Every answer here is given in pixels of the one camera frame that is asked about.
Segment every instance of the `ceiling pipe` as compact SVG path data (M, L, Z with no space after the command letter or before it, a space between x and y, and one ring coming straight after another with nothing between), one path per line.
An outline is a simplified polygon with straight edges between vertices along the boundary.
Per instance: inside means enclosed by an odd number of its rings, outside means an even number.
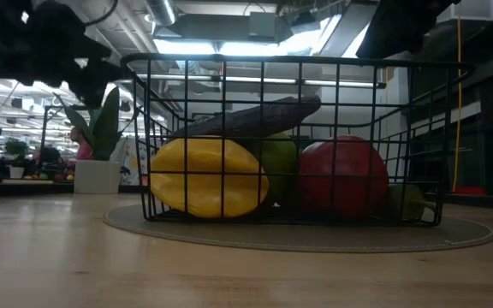
M89 18L86 16L85 14L85 11L83 10L83 8L80 6L80 5L77 5L77 4L74 4L74 3L71 3L70 4L71 8L74 10L74 12L83 20L83 21L88 21ZM93 27L88 27L86 30L87 31L90 31L90 29L94 29L94 32L96 34L96 36L98 36L99 38L101 38L105 44L110 47L111 51L116 55L118 56L119 58L117 59L117 62L115 64L119 64L119 61L121 60L122 58L122 54L116 49L116 47L108 40L108 38L106 38L102 32L100 32L100 29L98 29L98 26L95 25Z
M153 43L153 40L147 36L145 29L136 21L130 9L123 5L122 1L119 2L118 8L119 11L123 14L123 17L125 17L128 23L133 27L134 31L140 37L140 40L142 41L142 43L144 43L147 49L151 53L157 53L157 47Z
M168 27L176 22L178 14L172 0L145 0L147 11L158 27Z
M148 52L148 49L138 40L136 35L130 30L130 28L127 26L127 23L119 14L113 14L117 20L117 24L125 34L127 34L128 38L133 42L134 46L140 51L140 52Z

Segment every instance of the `plant leaf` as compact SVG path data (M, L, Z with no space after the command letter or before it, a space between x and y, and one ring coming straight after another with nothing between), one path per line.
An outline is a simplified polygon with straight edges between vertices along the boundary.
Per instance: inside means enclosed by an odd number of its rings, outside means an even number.
M95 139L103 138L106 134L117 133L119 129L119 88L115 87L102 106L100 115L92 128Z
M80 115L79 112L69 108L66 105L64 105L64 112L66 113L66 116L68 117L68 120L72 123L72 125L80 129L81 132L83 132L86 142L90 146L93 146L96 140L92 136L91 129L89 129L88 125L86 125L86 121L83 118L83 116Z
M98 117L100 116L100 112L102 110L100 109L97 109L97 110L92 110L92 109L89 109L89 116L91 117L91 120L89 121L89 128L92 129L94 128L94 123L96 123L96 121L98 120Z
M121 130L121 132L119 132L119 133L123 133L123 132L125 131L125 129L127 129L127 127L128 127L128 126L129 126L129 125L130 125L130 124L131 124L134 120L136 120L136 118L138 117L138 114L139 114L139 112L135 110L135 111L134 111L134 114L133 114L133 117L132 117L132 118L130 118L130 121L127 123L127 125L125 125L125 128L123 128L123 129Z
M115 132L107 133L102 138L96 139L96 145L92 148L92 158L109 161L111 153L116 149L117 142L119 142L121 136L121 132Z

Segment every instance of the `green fruit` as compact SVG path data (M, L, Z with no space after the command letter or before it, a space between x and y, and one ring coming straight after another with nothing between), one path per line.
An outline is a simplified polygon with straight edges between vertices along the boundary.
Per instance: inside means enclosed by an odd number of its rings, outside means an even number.
M392 185L388 188L385 197L384 215L398 217L401 211L402 185ZM435 210L435 205L425 201L424 193L415 185L406 185L404 192L404 205L402 207L402 219L421 219L425 208Z
M242 141L241 145L250 151L260 161L260 145L262 146L262 167L266 174L291 174L268 175L270 190L265 198L264 204L273 205L277 202L284 205L294 190L296 173L296 145L285 133L275 133L268 139L287 140L264 140L264 141Z

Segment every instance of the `person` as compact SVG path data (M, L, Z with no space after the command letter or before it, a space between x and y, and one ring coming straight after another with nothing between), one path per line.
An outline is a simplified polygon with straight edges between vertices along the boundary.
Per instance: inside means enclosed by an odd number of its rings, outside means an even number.
M92 148L86 142L85 135L78 127L73 127L69 133L69 138L79 144L79 150L75 155L77 160L91 160L92 159Z

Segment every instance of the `red apple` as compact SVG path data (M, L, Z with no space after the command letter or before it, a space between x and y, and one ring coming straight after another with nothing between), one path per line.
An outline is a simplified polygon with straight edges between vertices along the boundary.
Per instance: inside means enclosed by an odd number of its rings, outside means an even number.
M366 219L383 203L389 185L387 168L368 141L356 136L336 138L334 204L332 194L333 142L317 142L300 155L301 203L307 209L336 213L341 219ZM365 142L340 142L345 140ZM371 155L371 174L369 162Z

